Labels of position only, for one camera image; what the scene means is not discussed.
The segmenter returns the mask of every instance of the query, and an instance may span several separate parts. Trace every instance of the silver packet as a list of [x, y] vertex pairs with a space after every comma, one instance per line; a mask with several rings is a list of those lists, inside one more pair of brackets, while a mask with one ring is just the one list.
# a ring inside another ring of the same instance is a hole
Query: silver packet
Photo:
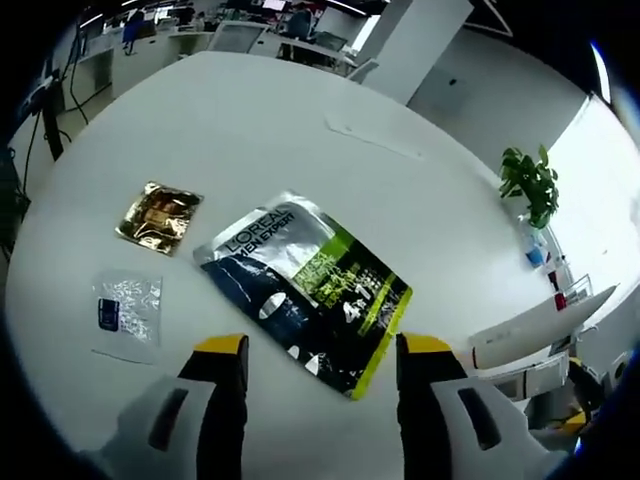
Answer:
[[290, 191], [193, 255], [290, 356], [352, 399], [364, 395], [412, 293], [316, 204]]

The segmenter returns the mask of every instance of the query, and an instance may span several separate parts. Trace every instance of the ceiling light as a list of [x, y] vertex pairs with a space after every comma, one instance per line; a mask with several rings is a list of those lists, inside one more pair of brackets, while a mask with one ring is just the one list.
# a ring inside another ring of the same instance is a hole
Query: ceiling light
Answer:
[[609, 74], [607, 73], [607, 67], [604, 64], [602, 55], [600, 55], [600, 52], [594, 43], [591, 44], [591, 50], [593, 50], [593, 56], [596, 59], [596, 67], [598, 67], [598, 76], [600, 77], [600, 94], [605, 102], [611, 103], [611, 88], [609, 86]]
[[362, 50], [364, 44], [367, 43], [369, 35], [371, 35], [371, 32], [373, 32], [373, 29], [376, 27], [378, 20], [380, 20], [380, 15], [373, 15], [367, 18], [367, 20], [364, 22], [364, 25], [360, 29], [360, 33], [358, 33], [358, 36], [356, 36], [353, 44], [351, 44], [351, 48], [358, 51]]
[[87, 20], [86, 22], [84, 22], [82, 25], [80, 25], [80, 28], [84, 28], [87, 25], [89, 25], [91, 22], [95, 22], [96, 20], [98, 20], [99, 18], [102, 18], [102, 14], [98, 14], [93, 18], [90, 18], [89, 20]]
[[366, 13], [364, 13], [362, 10], [358, 10], [357, 8], [353, 8], [351, 5], [347, 5], [346, 3], [342, 3], [342, 2], [338, 2], [337, 0], [327, 0], [327, 3], [333, 3], [334, 5], [340, 5], [343, 8], [346, 8], [347, 10], [351, 10], [352, 12], [356, 12], [359, 13], [362, 16], [367, 16]]

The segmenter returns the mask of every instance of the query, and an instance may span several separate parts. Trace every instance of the computer monitor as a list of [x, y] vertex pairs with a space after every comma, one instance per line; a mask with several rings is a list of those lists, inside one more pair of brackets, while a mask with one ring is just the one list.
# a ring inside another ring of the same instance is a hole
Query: computer monitor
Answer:
[[281, 12], [282, 10], [284, 10], [286, 4], [287, 2], [285, 0], [264, 0], [262, 8], [268, 8], [269, 10], [277, 10], [278, 12]]
[[339, 52], [347, 44], [347, 39], [338, 37], [329, 32], [317, 32], [315, 35], [316, 45]]

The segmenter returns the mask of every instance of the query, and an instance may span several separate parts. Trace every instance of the window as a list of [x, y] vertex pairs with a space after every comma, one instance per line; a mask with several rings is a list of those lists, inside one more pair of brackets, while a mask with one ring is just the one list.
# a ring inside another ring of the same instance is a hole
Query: window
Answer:
[[589, 274], [594, 293], [619, 284], [593, 324], [640, 283], [640, 154], [607, 105], [592, 96], [549, 158], [560, 191], [550, 226], [573, 277]]
[[371, 35], [371, 32], [373, 32], [373, 29], [378, 23], [378, 20], [380, 20], [380, 15], [373, 15], [367, 18], [367, 21], [362, 26], [360, 33], [358, 34], [356, 39], [353, 41], [353, 45], [351, 46], [351, 48], [357, 51], [360, 51], [362, 49], [363, 45], [366, 43], [367, 39], [369, 38], [369, 35]]

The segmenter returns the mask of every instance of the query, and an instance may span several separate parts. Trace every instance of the clear plastic bag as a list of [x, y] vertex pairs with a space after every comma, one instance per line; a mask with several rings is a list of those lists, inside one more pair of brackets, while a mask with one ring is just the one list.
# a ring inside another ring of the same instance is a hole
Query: clear plastic bag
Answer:
[[160, 346], [162, 278], [104, 270], [93, 281], [92, 350], [136, 363], [155, 363]]

